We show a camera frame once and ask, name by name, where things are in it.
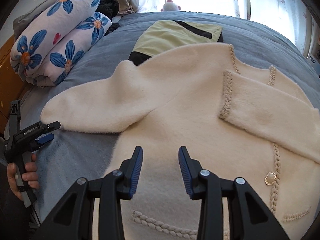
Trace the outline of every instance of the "white plush toy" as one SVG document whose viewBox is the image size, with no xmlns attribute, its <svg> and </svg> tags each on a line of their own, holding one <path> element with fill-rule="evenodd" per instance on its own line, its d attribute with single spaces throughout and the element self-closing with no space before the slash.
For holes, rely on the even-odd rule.
<svg viewBox="0 0 320 240">
<path fill-rule="evenodd" d="M 160 11 L 168 12 L 168 11 L 180 11 L 181 7 L 176 5 L 172 0 L 167 0 L 167 2 L 163 5 Z"/>
</svg>

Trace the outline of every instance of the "hand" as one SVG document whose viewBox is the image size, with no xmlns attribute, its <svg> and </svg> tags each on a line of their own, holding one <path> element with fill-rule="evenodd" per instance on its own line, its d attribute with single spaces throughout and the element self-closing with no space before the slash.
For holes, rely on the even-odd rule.
<svg viewBox="0 0 320 240">
<path fill-rule="evenodd" d="M 34 189 L 39 189 L 39 182 L 38 182 L 38 174 L 36 171 L 38 170 L 36 164 L 36 155 L 32 154 L 32 162 L 26 163 L 25 169 L 26 173 L 22 174 L 22 179 L 27 181 L 29 186 Z M 7 167 L 7 177 L 8 182 L 10 185 L 10 189 L 12 192 L 17 196 L 18 199 L 22 200 L 21 193 L 18 191 L 17 182 L 14 178 L 15 173 L 17 172 L 17 167 L 14 163 L 9 163 Z"/>
</svg>

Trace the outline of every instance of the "wooden headboard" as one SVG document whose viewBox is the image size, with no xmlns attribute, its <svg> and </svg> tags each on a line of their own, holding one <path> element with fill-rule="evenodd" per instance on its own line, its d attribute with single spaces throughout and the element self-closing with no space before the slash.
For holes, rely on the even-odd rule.
<svg viewBox="0 0 320 240">
<path fill-rule="evenodd" d="M 22 82 L 10 65 L 10 51 L 14 44 L 13 36 L 0 48 L 0 133 L 4 133 L 7 124 L 10 103 L 21 99 L 32 87 L 27 82 Z"/>
</svg>

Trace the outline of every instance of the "floral blanket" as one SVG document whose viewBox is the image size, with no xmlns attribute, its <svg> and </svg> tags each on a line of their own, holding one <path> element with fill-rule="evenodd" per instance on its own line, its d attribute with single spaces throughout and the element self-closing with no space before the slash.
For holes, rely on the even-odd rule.
<svg viewBox="0 0 320 240">
<path fill-rule="evenodd" d="M 111 26 L 96 13 L 100 0 L 57 0 L 37 16 L 11 49 L 11 66 L 36 86 L 56 86 Z"/>
</svg>

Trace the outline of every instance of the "screw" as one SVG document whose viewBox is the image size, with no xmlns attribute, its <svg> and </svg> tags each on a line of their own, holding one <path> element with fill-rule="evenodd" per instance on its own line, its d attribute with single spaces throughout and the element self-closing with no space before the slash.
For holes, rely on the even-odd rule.
<svg viewBox="0 0 320 240">
<path fill-rule="evenodd" d="M 113 174 L 114 176 L 121 176 L 122 171 L 121 171 L 121 170 L 114 170 L 114 171 L 112 172 L 112 174 Z"/>
<path fill-rule="evenodd" d="M 243 185 L 245 183 L 245 180 L 244 178 L 239 177 L 239 178 L 236 178 L 236 182 L 240 185 Z"/>
<path fill-rule="evenodd" d="M 200 171 L 200 174 L 202 175 L 202 176 L 209 176 L 209 174 L 210 174 L 210 171 L 208 171 L 208 170 L 201 170 Z"/>
<path fill-rule="evenodd" d="M 78 179 L 77 180 L 77 183 L 79 184 L 79 185 L 82 185 L 82 184 L 84 184 L 84 183 L 86 183 L 86 179 L 85 178 L 80 178 L 80 179 Z"/>
</svg>

